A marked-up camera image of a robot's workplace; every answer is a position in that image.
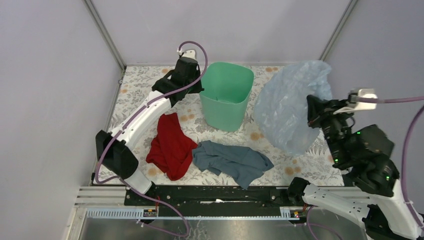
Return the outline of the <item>green plastic trash bin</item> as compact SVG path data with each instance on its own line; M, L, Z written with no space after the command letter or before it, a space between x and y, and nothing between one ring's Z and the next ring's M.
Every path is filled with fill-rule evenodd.
M228 62L214 62L207 68L199 94L206 123L218 130L235 132L245 117L254 83L251 69Z

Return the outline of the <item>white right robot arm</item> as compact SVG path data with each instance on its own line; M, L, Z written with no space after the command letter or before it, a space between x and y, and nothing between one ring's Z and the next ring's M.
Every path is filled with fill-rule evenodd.
M333 167L349 170L347 178L371 203L348 200L295 177L287 189L293 206L306 204L326 209L356 224L373 240L421 240L424 216L404 199L401 173L391 160L394 143L375 124L356 132L348 125L360 99L324 100L308 95L308 126L322 130Z

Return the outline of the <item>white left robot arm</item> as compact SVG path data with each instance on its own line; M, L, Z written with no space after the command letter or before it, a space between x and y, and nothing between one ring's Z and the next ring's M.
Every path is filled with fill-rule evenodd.
M144 206L152 204L155 192L152 181L139 170L139 160L133 149L148 128L170 110L187 94L203 91L200 82L204 73L200 69L194 50L180 54L174 69L157 80L141 105L121 124L106 132L100 130L95 136L98 163L94 179L99 180L100 167L112 171L116 178L136 192L136 199Z

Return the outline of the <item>light blue plastic trash bag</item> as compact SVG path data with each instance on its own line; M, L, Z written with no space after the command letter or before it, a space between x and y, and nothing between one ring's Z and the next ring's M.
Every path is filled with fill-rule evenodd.
M308 126L307 96L333 98L328 83L331 70L324 61L306 60L283 67L264 84L253 119L274 147L299 156L313 144L320 131Z

